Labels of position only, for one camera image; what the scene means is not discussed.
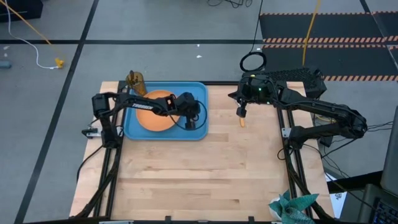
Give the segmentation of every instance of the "orange striped tape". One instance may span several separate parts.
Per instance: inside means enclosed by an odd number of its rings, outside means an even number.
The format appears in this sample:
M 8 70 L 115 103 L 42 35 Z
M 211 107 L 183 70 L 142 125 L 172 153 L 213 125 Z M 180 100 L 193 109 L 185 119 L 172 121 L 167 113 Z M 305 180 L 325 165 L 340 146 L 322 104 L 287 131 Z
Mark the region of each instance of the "orange striped tape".
M 324 75 L 324 81 L 398 81 L 398 75 Z
M 260 16 L 265 16 L 265 15 L 283 15 L 283 16 L 288 16 L 288 15 L 295 15 L 295 16 L 301 16 L 301 15 L 312 15 L 312 12 L 262 12 Z M 371 14 L 370 12 L 319 12 L 317 15 L 365 15 L 365 14 Z
M 304 44 L 305 38 L 265 38 L 265 43 L 286 43 L 286 44 Z M 310 37 L 308 43 L 384 43 L 386 41 L 398 41 L 398 35 L 388 37 Z
M 372 14 L 376 14 L 376 13 L 396 13 L 397 11 L 374 11 L 372 12 Z
M 308 44 L 308 48 L 385 48 L 386 45 L 382 44 Z M 262 46 L 265 48 L 304 48 L 303 44 L 266 44 Z

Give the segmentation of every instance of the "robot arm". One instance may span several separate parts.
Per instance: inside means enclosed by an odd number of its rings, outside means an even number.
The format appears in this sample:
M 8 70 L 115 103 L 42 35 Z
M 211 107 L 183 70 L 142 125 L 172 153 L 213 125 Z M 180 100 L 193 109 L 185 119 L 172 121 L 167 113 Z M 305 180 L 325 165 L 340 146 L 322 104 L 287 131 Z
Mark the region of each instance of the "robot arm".
M 115 101 L 115 106 L 110 109 L 109 99 Z M 191 93 L 182 93 L 179 97 L 170 95 L 166 97 L 150 99 L 128 93 L 98 93 L 91 99 L 94 116 L 102 125 L 101 138 L 104 147 L 117 147 L 121 143 L 115 125 L 112 125 L 110 116 L 125 108 L 137 108 L 149 110 L 159 116 L 178 115 L 186 118 L 185 129 L 195 129 L 195 118 L 200 113 L 200 105 Z
M 337 105 L 325 101 L 315 100 L 302 96 L 299 92 L 276 85 L 266 75 L 252 75 L 243 77 L 239 82 L 238 90 L 230 93 L 241 105 L 236 114 L 242 118 L 246 116 L 246 105 L 248 103 L 272 104 L 283 110 L 303 110 L 320 114 L 336 120 L 335 123 L 311 128 L 295 126 L 285 129 L 285 135 L 289 145 L 301 148 L 303 143 L 312 138 L 341 135 L 354 139 L 363 137 L 367 130 L 366 119 L 356 110 L 346 105 Z

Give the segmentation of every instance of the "wooden tabletop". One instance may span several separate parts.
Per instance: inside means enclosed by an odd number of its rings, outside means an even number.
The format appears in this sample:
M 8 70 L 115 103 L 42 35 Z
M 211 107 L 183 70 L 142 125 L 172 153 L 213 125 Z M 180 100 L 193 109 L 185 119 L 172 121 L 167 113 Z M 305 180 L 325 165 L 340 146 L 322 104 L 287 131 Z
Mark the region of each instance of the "wooden tabletop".
M 101 92 L 116 91 L 117 85 L 103 82 Z M 302 83 L 288 83 L 288 87 L 305 93 Z M 273 220 L 268 204 L 289 188 L 285 162 L 277 158 L 282 140 L 276 109 L 248 105 L 242 128 L 237 105 L 227 97 L 236 86 L 207 88 L 210 125 L 203 140 L 124 138 L 113 220 L 164 220 L 167 215 L 173 220 L 247 221 L 248 216 Z M 312 126 L 308 112 L 293 114 L 296 125 Z M 318 148 L 315 140 L 306 144 Z M 88 140 L 85 157 L 100 145 L 100 138 Z M 82 168 L 70 215 L 76 215 L 96 191 L 104 152 Z M 317 202 L 334 217 L 319 153 L 304 146 L 301 155 L 309 191 L 320 194 Z

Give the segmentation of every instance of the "white label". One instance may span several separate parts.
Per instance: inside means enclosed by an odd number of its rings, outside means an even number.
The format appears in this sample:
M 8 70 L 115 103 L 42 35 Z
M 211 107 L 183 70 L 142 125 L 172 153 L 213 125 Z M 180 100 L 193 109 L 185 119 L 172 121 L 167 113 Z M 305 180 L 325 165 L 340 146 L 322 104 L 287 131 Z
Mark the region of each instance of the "white label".
M 138 105 L 137 103 L 134 103 L 131 107 L 145 109 L 145 110 L 151 110 L 153 108 L 153 106 Z

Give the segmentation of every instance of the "small orange object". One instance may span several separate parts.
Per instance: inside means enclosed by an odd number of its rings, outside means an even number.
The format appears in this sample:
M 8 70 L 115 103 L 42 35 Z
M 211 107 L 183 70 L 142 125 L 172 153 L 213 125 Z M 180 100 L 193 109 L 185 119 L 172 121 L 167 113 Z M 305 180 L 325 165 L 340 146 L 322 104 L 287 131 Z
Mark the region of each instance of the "small orange object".
M 155 90 L 147 93 L 144 97 L 156 99 L 159 97 L 170 96 L 173 94 L 167 90 Z M 178 121 L 180 116 L 172 115 L 175 122 Z M 151 111 L 137 109 L 137 120 L 139 124 L 149 131 L 165 131 L 174 125 L 174 122 L 168 116 L 158 116 Z
M 241 127 L 244 128 L 244 119 L 243 118 L 239 118 L 239 122 L 241 123 Z

